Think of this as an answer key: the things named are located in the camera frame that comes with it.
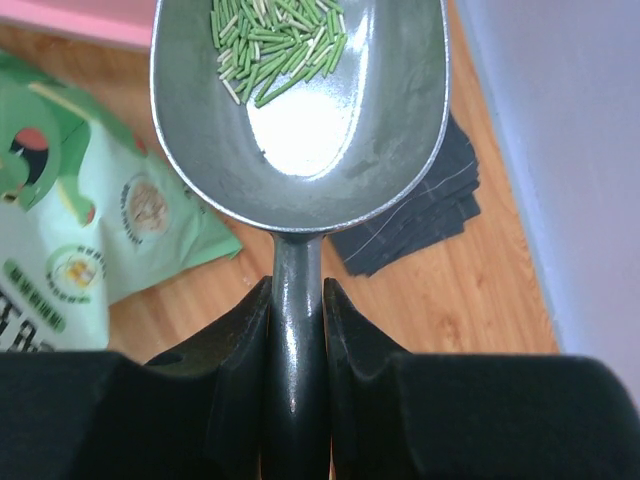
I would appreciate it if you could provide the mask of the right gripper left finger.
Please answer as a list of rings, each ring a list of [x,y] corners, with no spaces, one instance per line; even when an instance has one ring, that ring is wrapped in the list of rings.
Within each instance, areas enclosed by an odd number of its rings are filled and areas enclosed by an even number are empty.
[[[257,478],[270,288],[145,364],[3,354],[2,477]]]

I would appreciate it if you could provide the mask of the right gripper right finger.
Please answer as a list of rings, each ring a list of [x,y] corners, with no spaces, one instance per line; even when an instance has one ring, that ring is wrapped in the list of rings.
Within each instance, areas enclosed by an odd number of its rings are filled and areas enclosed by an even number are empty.
[[[639,414],[584,356],[412,353],[324,284],[340,479],[635,479]]]

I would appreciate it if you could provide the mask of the green litter bag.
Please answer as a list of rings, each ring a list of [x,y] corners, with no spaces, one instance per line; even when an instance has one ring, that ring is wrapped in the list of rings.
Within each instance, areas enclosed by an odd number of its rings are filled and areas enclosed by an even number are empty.
[[[1,348],[102,350],[109,308],[241,242],[89,93],[1,57]]]

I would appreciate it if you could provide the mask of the grey metal scoop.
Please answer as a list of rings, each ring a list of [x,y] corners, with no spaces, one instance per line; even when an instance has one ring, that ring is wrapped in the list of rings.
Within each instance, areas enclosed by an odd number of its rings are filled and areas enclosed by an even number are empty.
[[[443,1],[346,1],[335,71],[236,104],[217,76],[208,1],[161,1],[152,116],[181,178],[226,215],[269,232],[274,268],[261,475],[325,479],[330,397],[322,241],[392,207],[423,179],[446,131]]]

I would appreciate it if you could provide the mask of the pink litter box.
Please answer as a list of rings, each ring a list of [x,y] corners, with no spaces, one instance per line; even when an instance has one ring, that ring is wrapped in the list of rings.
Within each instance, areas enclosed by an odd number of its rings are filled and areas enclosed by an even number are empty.
[[[156,4],[154,0],[2,0],[1,22],[146,50],[151,42]]]

